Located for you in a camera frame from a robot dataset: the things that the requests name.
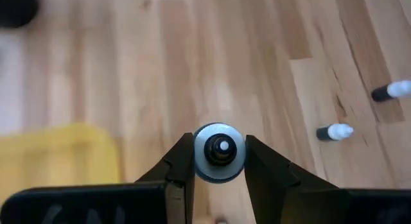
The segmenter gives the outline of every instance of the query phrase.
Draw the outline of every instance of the wooden floor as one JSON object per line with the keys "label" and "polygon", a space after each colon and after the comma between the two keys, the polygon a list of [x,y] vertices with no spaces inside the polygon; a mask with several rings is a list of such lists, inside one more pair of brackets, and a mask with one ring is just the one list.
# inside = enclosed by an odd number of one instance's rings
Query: wooden floor
{"label": "wooden floor", "polygon": [[[123,152],[127,182],[184,133],[221,121],[342,187],[411,188],[411,0],[42,0],[0,31],[0,133],[85,121]],[[342,142],[315,129],[354,127]],[[196,220],[253,223],[243,173],[196,181]]]}

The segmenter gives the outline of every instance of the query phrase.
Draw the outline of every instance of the metal washer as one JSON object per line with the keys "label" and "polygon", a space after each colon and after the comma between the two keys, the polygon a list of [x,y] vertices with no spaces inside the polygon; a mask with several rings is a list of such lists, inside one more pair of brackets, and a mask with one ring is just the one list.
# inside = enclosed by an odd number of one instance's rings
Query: metal washer
{"label": "metal washer", "polygon": [[[237,146],[236,158],[226,166],[210,164],[204,155],[204,146],[214,134],[225,134],[233,139]],[[238,176],[244,167],[246,149],[243,136],[234,127],[224,123],[204,125],[195,132],[194,154],[196,173],[202,179],[212,183],[224,183]]]}

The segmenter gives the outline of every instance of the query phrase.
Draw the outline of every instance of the yellow container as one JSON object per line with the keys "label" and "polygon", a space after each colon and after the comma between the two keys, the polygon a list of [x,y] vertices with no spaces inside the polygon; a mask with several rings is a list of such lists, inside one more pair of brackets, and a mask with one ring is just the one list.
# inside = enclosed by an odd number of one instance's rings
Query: yellow container
{"label": "yellow container", "polygon": [[120,182],[119,151],[85,124],[0,137],[0,205],[31,187]]}

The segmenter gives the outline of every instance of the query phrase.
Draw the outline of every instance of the black bottle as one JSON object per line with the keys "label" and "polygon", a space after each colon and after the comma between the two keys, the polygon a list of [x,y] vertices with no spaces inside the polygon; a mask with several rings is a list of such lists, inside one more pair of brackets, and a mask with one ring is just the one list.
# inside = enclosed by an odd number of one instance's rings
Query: black bottle
{"label": "black bottle", "polygon": [[39,10],[39,0],[0,0],[0,28],[28,24]]}

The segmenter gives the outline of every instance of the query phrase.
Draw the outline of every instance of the white bottle cap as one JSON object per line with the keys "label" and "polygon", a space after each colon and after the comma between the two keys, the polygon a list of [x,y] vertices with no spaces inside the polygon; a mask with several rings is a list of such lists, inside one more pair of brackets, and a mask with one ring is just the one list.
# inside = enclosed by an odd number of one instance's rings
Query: white bottle cap
{"label": "white bottle cap", "polygon": [[411,93],[411,80],[390,83],[387,87],[387,92],[393,98],[406,96]]}
{"label": "white bottle cap", "polygon": [[329,138],[341,141],[342,139],[348,138],[353,134],[354,128],[347,124],[333,124],[328,127]]}

